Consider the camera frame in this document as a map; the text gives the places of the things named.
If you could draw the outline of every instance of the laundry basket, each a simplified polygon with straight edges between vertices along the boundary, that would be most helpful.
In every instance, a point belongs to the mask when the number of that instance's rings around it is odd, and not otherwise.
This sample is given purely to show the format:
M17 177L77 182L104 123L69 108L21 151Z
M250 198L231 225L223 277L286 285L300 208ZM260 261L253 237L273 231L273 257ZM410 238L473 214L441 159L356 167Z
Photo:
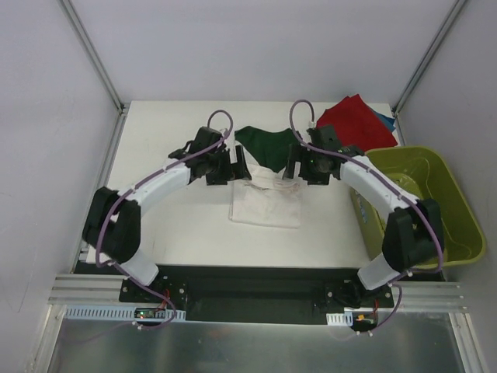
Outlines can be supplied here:
M474 263L485 252L485 237L459 186L442 157L422 146L374 149L371 162L397 185L421 199L433 198L442 211L444 266ZM367 252L371 259L381 253L386 223L371 204L350 191ZM436 259L419 268L434 268Z

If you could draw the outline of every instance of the gray wall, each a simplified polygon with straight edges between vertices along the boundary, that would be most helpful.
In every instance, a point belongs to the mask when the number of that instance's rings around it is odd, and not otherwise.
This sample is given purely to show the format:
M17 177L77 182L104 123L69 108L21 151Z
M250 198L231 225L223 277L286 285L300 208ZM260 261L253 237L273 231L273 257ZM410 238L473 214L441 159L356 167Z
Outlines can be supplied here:
M401 95L454 0L73 0L123 100Z
M448 271L464 282L491 371L497 371L497 2L472 0L401 112L409 144L442 153L485 231L488 253Z
M0 371L30 357L116 110L55 0L0 11Z

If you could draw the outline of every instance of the red garment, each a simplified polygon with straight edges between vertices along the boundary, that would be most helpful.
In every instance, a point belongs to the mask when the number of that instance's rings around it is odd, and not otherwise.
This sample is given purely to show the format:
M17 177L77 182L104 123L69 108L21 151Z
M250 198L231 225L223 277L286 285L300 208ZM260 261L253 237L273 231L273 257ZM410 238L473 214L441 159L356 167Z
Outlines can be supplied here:
M390 131L374 115L359 95L346 97L325 110L317 127L332 124L343 146L356 145L364 152L397 144Z

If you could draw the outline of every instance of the dark green garment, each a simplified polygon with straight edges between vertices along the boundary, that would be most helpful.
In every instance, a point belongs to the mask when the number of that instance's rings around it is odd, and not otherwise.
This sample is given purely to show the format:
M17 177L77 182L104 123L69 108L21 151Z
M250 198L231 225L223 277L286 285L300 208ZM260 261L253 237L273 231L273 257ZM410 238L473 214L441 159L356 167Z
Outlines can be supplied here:
M290 128L281 132L267 132L247 126L235 131L235 140L249 152L260 166L278 173L287 165L290 145L298 144Z

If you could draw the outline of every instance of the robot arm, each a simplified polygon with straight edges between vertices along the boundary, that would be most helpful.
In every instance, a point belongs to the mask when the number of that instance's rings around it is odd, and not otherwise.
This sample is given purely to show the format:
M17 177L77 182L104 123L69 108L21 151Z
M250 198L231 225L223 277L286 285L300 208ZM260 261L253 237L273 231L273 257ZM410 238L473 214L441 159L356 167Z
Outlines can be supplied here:
M292 145L283 177L294 177L295 162L301 164L299 176L308 184L328 185L329 177L333 176L366 198L387 222L382 253L360 268L349 282L333 293L333 298L338 302L356 308L361 299L400 277L401 273L437 256L436 243L409 201L422 212L443 249L440 206L432 199L420 200L397 186L358 148L342 147L333 126L310 129L308 133L313 147L346 157L323 155L303 145ZM383 176L384 183L374 174Z
M172 162L178 163L178 160L201 152L221 138L222 134L219 131L208 127L200 128L193 141L188 141L184 148L169 155L163 170ZM140 181L137 184L139 187L130 186L122 190L110 190L106 187L98 189L93 196L82 238L89 245L96 247L110 208L120 196L128 190L133 190L134 192L120 203L116 210L116 218L110 222L106 230L102 253L117 262L129 275L148 286L157 276L158 268L140 250L142 217L160 200L202 176L206 177L207 185L226 185L228 181L236 179L250 180L243 149L238 145L235 150L237 162L233 164L230 161L229 151L223 144L198 157L168 167L167 172L158 172L156 177Z

